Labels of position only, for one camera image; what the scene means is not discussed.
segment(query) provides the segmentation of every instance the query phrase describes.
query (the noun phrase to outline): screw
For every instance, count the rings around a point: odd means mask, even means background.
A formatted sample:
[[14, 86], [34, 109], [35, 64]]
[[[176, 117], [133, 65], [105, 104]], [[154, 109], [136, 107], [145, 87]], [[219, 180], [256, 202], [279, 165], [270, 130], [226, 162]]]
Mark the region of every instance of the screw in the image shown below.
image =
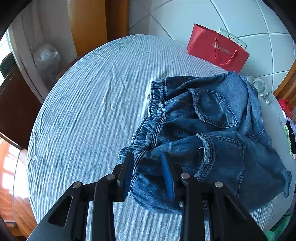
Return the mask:
[[73, 187], [74, 188], [80, 188], [81, 187], [81, 183], [80, 182], [74, 182], [73, 183]]
[[186, 172], [181, 174], [182, 179], [188, 179], [189, 177], [190, 177], [190, 175], [188, 173], [186, 173]]
[[223, 187], [223, 183], [222, 182], [215, 182], [215, 186], [218, 187], [218, 188], [221, 188]]
[[107, 175], [107, 180], [113, 180], [115, 178], [114, 174], [108, 174]]

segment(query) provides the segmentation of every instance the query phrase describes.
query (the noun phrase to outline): gray plush toy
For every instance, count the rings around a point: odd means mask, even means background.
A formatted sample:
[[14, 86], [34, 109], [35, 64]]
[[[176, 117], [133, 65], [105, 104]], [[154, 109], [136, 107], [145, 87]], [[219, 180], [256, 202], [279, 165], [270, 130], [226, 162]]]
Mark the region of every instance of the gray plush toy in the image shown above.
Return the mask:
[[264, 99], [265, 102], [269, 104], [271, 101], [270, 93], [266, 84], [264, 84], [264, 81], [262, 79], [255, 78], [253, 79], [253, 84], [258, 91], [258, 97]]

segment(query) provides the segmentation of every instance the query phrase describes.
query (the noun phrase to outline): jeans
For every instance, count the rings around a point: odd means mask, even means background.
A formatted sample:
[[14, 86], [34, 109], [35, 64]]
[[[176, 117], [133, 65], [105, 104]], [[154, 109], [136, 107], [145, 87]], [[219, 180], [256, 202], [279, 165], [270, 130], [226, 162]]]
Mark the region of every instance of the jeans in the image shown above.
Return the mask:
[[223, 182], [252, 212], [282, 191], [289, 195], [291, 173], [271, 144], [256, 89], [228, 72], [153, 81], [148, 116], [118, 156], [123, 162], [133, 152], [129, 194], [147, 210], [181, 214], [166, 191], [161, 154], [167, 151], [199, 181]]

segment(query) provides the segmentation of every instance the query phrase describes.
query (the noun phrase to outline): plastic bag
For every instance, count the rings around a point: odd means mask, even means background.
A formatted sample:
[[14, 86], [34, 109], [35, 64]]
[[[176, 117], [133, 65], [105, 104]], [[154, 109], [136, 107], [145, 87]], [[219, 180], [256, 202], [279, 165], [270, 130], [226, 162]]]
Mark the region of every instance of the plastic bag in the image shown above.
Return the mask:
[[59, 52], [50, 43], [45, 43], [33, 52], [33, 59], [46, 87], [51, 90], [57, 82], [56, 75], [61, 60]]

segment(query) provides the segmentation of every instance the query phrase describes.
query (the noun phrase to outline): wrinkled sheet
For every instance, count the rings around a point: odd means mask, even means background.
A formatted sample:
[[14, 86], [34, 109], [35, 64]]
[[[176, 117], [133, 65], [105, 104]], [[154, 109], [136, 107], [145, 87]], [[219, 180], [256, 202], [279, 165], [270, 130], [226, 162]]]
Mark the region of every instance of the wrinkled sheet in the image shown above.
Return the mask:
[[[28, 150], [28, 188], [37, 222], [75, 181], [84, 184], [111, 173], [119, 150], [146, 115], [150, 82], [169, 76], [213, 76], [226, 72], [190, 56], [177, 41], [133, 35], [107, 43], [80, 59], [49, 93], [34, 124]], [[262, 116], [273, 147], [295, 186], [295, 163], [286, 155], [281, 113], [269, 105]], [[292, 195], [279, 194], [252, 213], [264, 231], [286, 212]], [[90, 203], [87, 240], [90, 240]], [[131, 197], [114, 203], [116, 239], [179, 240], [181, 216], [146, 211]], [[206, 239], [209, 231], [206, 226]]]

